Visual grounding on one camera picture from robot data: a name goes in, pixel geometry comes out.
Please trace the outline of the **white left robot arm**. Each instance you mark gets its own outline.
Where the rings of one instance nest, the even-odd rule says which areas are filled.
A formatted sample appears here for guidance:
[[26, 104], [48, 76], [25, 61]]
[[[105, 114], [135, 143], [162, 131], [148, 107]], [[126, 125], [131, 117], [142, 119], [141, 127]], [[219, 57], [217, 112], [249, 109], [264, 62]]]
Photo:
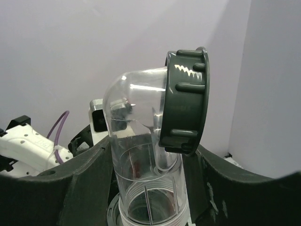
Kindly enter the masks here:
[[90, 127], [84, 135], [77, 135], [68, 147], [55, 146], [49, 138], [36, 132], [31, 126], [31, 118], [23, 115], [9, 123], [6, 130], [0, 131], [0, 174], [13, 178], [36, 176], [60, 165], [55, 151], [63, 162], [93, 146]]

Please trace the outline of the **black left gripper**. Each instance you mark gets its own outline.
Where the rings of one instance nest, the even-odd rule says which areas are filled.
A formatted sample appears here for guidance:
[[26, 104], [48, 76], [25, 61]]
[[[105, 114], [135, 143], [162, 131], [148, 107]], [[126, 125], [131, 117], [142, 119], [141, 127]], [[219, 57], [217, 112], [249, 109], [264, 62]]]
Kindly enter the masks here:
[[93, 147], [93, 140], [90, 126], [86, 126], [68, 144], [68, 149], [75, 157]]

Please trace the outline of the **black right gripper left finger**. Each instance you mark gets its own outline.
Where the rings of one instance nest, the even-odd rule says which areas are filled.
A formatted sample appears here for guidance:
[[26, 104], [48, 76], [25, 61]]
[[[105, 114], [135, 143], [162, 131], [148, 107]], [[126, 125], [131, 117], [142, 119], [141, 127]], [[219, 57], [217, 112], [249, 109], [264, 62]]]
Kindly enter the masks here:
[[104, 226], [112, 175], [108, 137], [39, 175], [0, 177], [2, 226]]

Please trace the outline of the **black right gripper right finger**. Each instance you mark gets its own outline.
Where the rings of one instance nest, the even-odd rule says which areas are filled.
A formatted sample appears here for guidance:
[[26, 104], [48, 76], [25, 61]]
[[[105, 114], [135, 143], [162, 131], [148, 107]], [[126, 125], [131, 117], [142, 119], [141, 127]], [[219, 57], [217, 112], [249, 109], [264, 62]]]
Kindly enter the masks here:
[[191, 220], [197, 226], [299, 226], [301, 174], [272, 179], [199, 145], [184, 157]]

